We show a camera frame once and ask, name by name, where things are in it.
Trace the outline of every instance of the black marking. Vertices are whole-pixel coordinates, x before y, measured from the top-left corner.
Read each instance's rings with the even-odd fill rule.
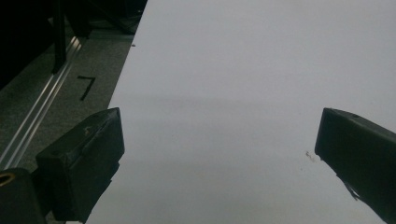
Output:
[[[90,79],[90,84],[87,86],[87,89],[84,91],[84,94],[81,96],[81,98],[79,98],[80,101],[84,101],[85,97],[87,97],[88,92],[90,92],[91,87],[93,85],[93,82],[95,82],[96,77],[82,77],[82,76],[78,76],[78,79]]]

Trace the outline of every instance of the gray floor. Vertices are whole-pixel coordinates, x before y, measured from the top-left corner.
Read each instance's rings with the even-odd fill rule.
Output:
[[[134,29],[137,24],[130,22]],[[132,35],[123,35],[105,21],[97,21],[96,29],[85,40],[72,62],[64,84],[57,93],[46,116],[35,132],[19,167],[33,171],[35,155],[62,136],[90,114],[107,109],[125,62]],[[70,40],[72,32],[67,33]],[[18,76],[0,91],[0,153],[4,152],[15,132],[45,87],[54,64],[53,47],[32,61]],[[84,100],[81,100],[89,80],[95,77]],[[49,216],[49,223],[58,223]]]

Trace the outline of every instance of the white surface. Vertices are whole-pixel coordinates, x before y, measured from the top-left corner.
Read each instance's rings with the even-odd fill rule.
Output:
[[[323,107],[396,131],[395,9],[148,0],[110,104],[126,152],[88,223],[383,223],[314,146]]]

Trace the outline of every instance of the metal bar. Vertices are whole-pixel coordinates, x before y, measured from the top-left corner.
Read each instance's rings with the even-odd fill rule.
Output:
[[[53,0],[53,33],[55,47],[55,65],[52,73],[56,74],[66,61],[66,44],[64,37],[64,2]]]
[[[77,57],[78,52],[81,49],[80,41],[74,37],[68,49],[68,61],[63,67],[61,67],[57,74],[50,76],[43,91],[38,96],[26,118],[23,120],[20,128],[14,134],[6,147],[6,150],[0,157],[0,169],[16,167],[20,162],[21,157],[35,135],[38,126],[47,114],[47,111],[49,110],[59,89],[62,87],[62,84],[70,71],[72,62]]]

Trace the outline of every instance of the dark floor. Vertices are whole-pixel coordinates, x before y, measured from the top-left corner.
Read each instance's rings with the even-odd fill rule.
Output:
[[[136,18],[125,24],[137,29]],[[133,36],[123,35],[106,21],[92,21],[94,30],[84,39],[80,52],[71,63],[64,84],[56,94],[38,126],[18,167],[33,171],[35,155],[90,114],[107,109],[125,62]],[[73,32],[66,32],[70,41]],[[0,153],[3,153],[29,110],[45,87],[54,65],[53,46],[33,60],[7,86],[0,90]],[[91,79],[95,78],[85,98]]]

